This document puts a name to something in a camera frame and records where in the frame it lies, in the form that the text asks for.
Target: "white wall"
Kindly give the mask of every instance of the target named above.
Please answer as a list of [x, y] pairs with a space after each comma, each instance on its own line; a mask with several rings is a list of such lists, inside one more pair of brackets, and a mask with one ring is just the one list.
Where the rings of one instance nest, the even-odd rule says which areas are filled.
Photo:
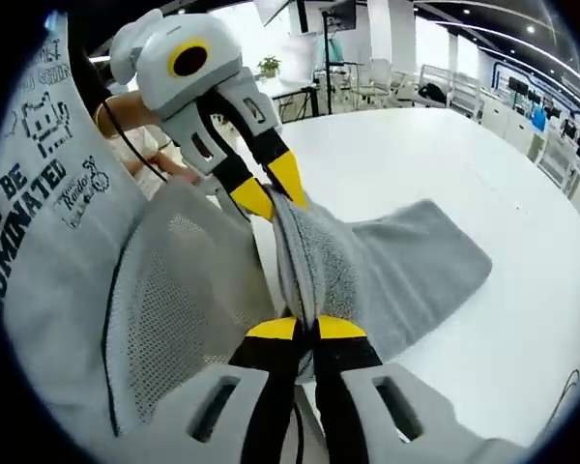
[[457, 36], [453, 34], [449, 34], [449, 71], [455, 73], [457, 71], [457, 51], [459, 44], [457, 40]]
[[284, 9], [264, 27], [252, 2], [240, 3], [210, 12], [221, 19], [243, 49], [243, 64], [253, 71], [267, 55], [278, 56], [283, 42], [290, 35], [290, 14]]
[[422, 17], [416, 18], [417, 71], [422, 65], [449, 68], [449, 32], [443, 26], [433, 24]]
[[391, 60], [392, 38], [389, 0], [367, 0], [372, 58]]
[[457, 71], [479, 78], [479, 49], [462, 36], [457, 38]]
[[[330, 7], [329, 2], [307, 2], [305, 12], [307, 15], [307, 28], [309, 32], [322, 32], [321, 8]], [[301, 34], [299, 14], [296, 3], [288, 6], [290, 14], [290, 31], [293, 35]], [[339, 40], [345, 61], [357, 63], [369, 63], [371, 57], [371, 44], [369, 41], [369, 15], [367, 7], [357, 5], [357, 28], [350, 31], [339, 31], [334, 34]]]
[[391, 62], [394, 70], [413, 73], [417, 62], [415, 12], [407, 0], [367, 0], [371, 55]]
[[497, 61], [487, 53], [481, 50], [478, 51], [478, 79], [481, 87], [486, 89], [492, 87], [492, 73]]

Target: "white desk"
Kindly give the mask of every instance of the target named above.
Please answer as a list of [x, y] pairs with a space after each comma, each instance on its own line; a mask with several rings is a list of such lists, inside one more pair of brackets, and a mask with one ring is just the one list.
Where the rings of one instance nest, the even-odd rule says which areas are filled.
[[580, 363], [580, 217], [565, 196], [503, 139], [449, 110], [340, 114], [282, 135], [306, 191], [338, 218], [432, 198], [492, 258], [478, 292], [396, 361], [477, 434], [528, 446]]
[[265, 81], [258, 81], [258, 89], [271, 99], [280, 99], [304, 92], [305, 89], [314, 88], [311, 82], [285, 82], [278, 77], [270, 77]]
[[279, 79], [279, 77], [272, 77], [267, 78], [265, 81], [258, 81], [256, 85], [258, 86], [258, 90], [268, 95], [271, 100], [305, 94], [305, 97], [309, 98], [309, 102], [311, 103], [312, 117], [320, 115], [316, 85], [313, 82], [287, 82]]

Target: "white chair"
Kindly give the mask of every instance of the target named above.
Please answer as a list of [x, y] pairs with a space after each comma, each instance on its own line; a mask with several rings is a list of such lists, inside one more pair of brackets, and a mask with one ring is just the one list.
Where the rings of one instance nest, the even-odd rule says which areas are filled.
[[481, 86], [477, 79], [462, 73], [454, 72], [451, 80], [448, 106], [469, 116], [473, 121], [479, 118]]
[[384, 58], [374, 58], [371, 60], [367, 72], [367, 75], [359, 72], [354, 92], [362, 97], [367, 106], [386, 107], [388, 97], [391, 95], [391, 62]]

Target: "ceiling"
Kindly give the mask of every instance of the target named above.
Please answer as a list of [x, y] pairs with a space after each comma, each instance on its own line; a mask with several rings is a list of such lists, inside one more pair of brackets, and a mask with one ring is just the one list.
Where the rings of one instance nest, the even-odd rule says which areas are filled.
[[545, 53], [498, 34], [446, 26], [450, 32], [475, 40], [479, 46], [502, 52], [561, 82], [566, 79], [580, 89], [580, 77], [576, 75], [580, 74], [580, 34], [568, 26], [572, 22], [557, 3], [544, 0], [415, 0], [415, 4], [417, 15], [428, 19], [461, 22], [534, 45]]

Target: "window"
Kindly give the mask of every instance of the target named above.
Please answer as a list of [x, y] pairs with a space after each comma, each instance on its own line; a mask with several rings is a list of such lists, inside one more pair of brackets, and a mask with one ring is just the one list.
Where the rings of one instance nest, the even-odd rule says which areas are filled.
[[281, 44], [290, 35], [290, 14], [285, 8], [264, 27], [253, 2], [209, 12], [221, 19], [243, 49], [243, 64], [257, 73], [258, 63], [268, 55], [278, 56]]
[[462, 36], [457, 37], [457, 71], [479, 78], [479, 49]]
[[417, 69], [430, 65], [449, 68], [449, 33], [447, 29], [422, 17], [416, 18]]

